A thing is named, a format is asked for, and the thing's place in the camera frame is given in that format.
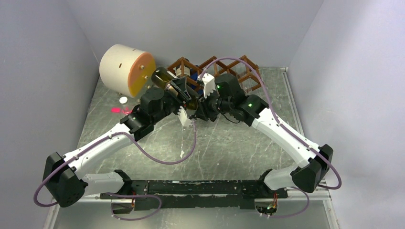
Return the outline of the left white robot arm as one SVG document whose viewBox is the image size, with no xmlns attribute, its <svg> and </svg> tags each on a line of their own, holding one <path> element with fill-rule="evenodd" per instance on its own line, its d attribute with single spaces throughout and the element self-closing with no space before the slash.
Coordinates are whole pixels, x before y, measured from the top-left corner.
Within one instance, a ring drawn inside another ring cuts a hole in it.
<svg viewBox="0 0 405 229">
<path fill-rule="evenodd" d="M 197 101 L 198 94 L 187 85 L 186 78 L 156 79 L 140 103 L 106 133 L 72 152 L 49 155 L 40 187 L 47 188 L 55 204 L 63 208 L 97 193 L 127 198 L 132 192 L 132 181 L 123 171 L 90 174 L 90 170 L 120 149 L 138 145 L 155 124 L 170 114 L 176 114 L 183 126 L 194 126 L 186 109 L 196 108 Z"/>
</svg>

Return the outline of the olive wine bottle gold label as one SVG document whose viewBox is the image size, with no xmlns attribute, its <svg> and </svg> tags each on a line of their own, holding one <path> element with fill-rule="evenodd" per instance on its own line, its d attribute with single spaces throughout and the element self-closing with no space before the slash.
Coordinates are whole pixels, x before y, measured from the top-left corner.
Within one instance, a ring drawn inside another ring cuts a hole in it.
<svg viewBox="0 0 405 229">
<path fill-rule="evenodd" d="M 185 106 L 185 108 L 190 109 L 190 110 L 196 110 L 199 95 L 189 86 L 193 90 L 194 94 L 196 95 L 197 101 L 191 102 L 191 103 L 182 102 L 179 98 L 177 98 L 177 96 L 176 96 L 177 92 L 171 86 L 171 80 L 174 78 L 177 78 L 177 77 L 164 67 L 157 68 L 151 75 L 151 80 L 156 86 L 171 93 L 172 96 L 177 101 L 179 101 L 181 105 Z"/>
</svg>

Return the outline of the dark green wine bottle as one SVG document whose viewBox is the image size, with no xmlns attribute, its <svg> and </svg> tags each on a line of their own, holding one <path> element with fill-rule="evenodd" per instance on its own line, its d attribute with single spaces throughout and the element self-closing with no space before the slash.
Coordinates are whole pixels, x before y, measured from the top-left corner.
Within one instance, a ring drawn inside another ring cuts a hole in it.
<svg viewBox="0 0 405 229">
<path fill-rule="evenodd" d="M 177 77 L 190 77 L 191 76 L 191 69 L 184 61 L 189 61 L 187 58 L 181 57 L 176 61 L 175 72 Z"/>
</svg>

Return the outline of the aluminium frame rail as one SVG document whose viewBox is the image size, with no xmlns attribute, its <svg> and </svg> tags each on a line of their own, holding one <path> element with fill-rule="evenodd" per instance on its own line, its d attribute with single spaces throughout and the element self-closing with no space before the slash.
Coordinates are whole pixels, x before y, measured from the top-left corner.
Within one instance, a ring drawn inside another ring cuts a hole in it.
<svg viewBox="0 0 405 229">
<path fill-rule="evenodd" d="M 327 191 L 304 195 L 288 189 L 274 215 L 244 209 L 235 195 L 163 196 L 149 208 L 130 210 L 129 200 L 87 196 L 67 208 L 52 207 L 47 229 L 337 229 Z"/>
</svg>

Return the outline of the brown wooden wine rack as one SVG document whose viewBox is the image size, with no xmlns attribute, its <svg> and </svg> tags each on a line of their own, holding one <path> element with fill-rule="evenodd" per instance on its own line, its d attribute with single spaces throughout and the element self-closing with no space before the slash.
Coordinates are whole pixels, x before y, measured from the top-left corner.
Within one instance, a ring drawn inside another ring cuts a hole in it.
<svg viewBox="0 0 405 229">
<path fill-rule="evenodd" d="M 190 61 L 184 61 L 191 69 L 191 76 L 187 77 L 187 84 L 198 94 L 203 93 L 202 86 L 197 83 L 197 78 L 199 74 L 202 73 L 204 69 L 214 60 L 216 60 L 216 56 L 212 56 L 205 62 L 200 65 L 192 64 Z M 208 73 L 213 75 L 214 77 L 218 77 L 221 74 L 229 73 L 234 75 L 244 90 L 244 92 L 249 93 L 261 87 L 261 83 L 259 82 L 260 71 L 259 66 L 252 62 L 247 56 L 243 55 L 240 57 L 240 60 L 243 60 L 247 63 L 247 65 L 239 62 L 239 61 L 232 61 L 229 64 L 226 64 L 222 61 L 218 61 L 211 65 L 208 68 Z M 175 72 L 176 61 L 168 66 L 168 70 L 176 75 Z"/>
</svg>

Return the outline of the small white round cap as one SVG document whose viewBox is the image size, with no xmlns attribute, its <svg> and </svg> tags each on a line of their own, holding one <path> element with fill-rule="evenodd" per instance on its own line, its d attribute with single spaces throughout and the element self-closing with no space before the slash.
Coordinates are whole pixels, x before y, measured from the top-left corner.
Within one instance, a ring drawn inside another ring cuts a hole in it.
<svg viewBox="0 0 405 229">
<path fill-rule="evenodd" d="M 125 96 L 120 97 L 119 99 L 120 104 L 125 105 L 128 103 L 128 98 Z"/>
</svg>

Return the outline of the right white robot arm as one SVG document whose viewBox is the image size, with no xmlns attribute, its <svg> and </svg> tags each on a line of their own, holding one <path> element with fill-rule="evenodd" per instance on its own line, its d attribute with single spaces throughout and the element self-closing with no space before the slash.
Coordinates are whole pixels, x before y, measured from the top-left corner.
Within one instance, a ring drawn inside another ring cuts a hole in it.
<svg viewBox="0 0 405 229">
<path fill-rule="evenodd" d="M 258 192 L 268 198 L 277 189 L 297 187 L 312 193 L 330 169 L 333 149 L 319 146 L 286 124 L 261 97 L 246 95 L 232 74 L 218 77 L 205 73 L 199 80 L 203 88 L 203 108 L 209 114 L 229 113 L 238 121 L 265 134 L 281 146 L 295 165 L 270 170 L 258 184 Z"/>
</svg>

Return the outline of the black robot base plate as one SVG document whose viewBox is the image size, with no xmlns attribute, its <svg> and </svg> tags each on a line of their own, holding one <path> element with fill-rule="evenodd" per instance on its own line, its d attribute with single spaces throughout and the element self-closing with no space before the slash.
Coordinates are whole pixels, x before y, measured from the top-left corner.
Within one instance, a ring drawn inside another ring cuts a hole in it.
<svg viewBox="0 0 405 229">
<path fill-rule="evenodd" d="M 261 180 L 133 180 L 125 195 L 136 198 L 114 197 L 107 193 L 101 199 L 124 204 L 135 211 L 162 208 L 227 208 L 255 209 L 259 199 L 287 198 L 285 188 L 276 191 Z"/>
</svg>

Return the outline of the cream and orange cylinder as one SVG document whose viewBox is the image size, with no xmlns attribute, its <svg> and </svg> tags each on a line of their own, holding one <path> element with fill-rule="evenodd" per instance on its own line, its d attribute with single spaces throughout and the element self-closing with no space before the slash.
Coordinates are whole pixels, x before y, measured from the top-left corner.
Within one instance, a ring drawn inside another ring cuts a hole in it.
<svg viewBox="0 0 405 229">
<path fill-rule="evenodd" d="M 100 78 L 108 89 L 137 99 L 153 87 L 150 77 L 155 70 L 149 52 L 122 44 L 111 46 L 99 65 Z"/>
</svg>

